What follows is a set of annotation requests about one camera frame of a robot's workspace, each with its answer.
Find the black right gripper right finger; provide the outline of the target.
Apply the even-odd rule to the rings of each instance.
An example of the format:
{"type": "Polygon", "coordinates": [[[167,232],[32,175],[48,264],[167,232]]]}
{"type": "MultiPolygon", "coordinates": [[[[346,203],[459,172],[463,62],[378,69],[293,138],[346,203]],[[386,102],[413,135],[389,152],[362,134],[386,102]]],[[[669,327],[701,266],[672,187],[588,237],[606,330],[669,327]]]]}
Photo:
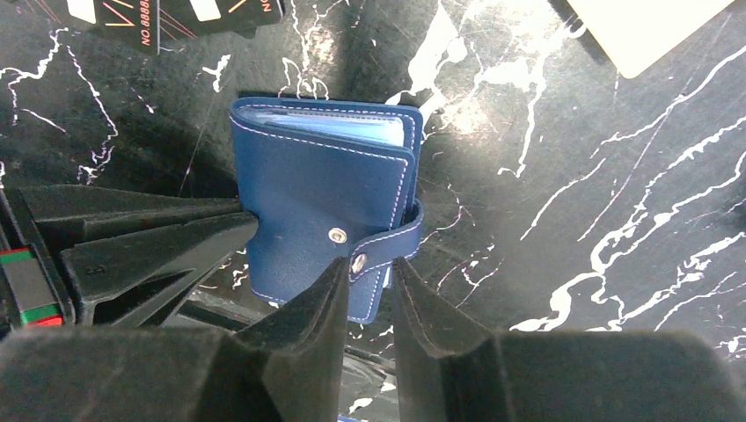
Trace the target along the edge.
{"type": "Polygon", "coordinates": [[[742,421],[745,395],[701,339],[673,332],[490,331],[392,269],[403,421],[742,421]]]}

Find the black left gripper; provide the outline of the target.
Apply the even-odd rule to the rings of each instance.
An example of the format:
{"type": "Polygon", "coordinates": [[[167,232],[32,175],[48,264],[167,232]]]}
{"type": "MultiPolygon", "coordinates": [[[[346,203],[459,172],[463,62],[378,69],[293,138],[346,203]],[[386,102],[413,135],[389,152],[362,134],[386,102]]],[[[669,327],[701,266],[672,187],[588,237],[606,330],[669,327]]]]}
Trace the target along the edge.
{"type": "Polygon", "coordinates": [[[75,322],[160,325],[256,233],[257,218],[239,210],[236,199],[91,186],[3,189],[1,337],[75,322]],[[78,244],[61,254],[75,307],[47,242],[78,244]]]}

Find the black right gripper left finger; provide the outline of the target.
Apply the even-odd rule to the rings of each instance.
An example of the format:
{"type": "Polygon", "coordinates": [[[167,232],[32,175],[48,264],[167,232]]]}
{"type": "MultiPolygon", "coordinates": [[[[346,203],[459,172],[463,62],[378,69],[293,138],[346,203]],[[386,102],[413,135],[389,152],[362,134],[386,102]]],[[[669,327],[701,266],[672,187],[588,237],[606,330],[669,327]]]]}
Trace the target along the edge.
{"type": "Polygon", "coordinates": [[[73,327],[1,344],[4,421],[334,421],[348,265],[236,333],[73,327]]]}

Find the black card stack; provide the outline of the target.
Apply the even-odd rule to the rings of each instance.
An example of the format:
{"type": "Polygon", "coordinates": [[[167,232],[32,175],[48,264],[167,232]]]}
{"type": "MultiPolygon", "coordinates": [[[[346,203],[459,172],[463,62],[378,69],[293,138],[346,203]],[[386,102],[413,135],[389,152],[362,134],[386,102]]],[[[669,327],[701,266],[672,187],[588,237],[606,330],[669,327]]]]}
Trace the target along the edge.
{"type": "Polygon", "coordinates": [[[89,0],[13,1],[62,27],[117,40],[157,55],[163,40],[192,40],[218,33],[247,39],[267,25],[279,23],[281,0],[89,0]]]}

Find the navy blue card holder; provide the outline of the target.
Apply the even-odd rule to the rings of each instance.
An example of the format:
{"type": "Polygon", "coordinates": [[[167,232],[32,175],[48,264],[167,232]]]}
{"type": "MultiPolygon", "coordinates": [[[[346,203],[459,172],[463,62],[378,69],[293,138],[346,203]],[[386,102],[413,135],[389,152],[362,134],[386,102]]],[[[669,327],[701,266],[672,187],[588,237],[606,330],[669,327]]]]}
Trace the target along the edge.
{"type": "Polygon", "coordinates": [[[416,255],[424,119],[408,105],[239,98],[230,123],[252,291],[283,304],[338,257],[349,260],[347,317],[371,323],[396,258],[416,255]]]}

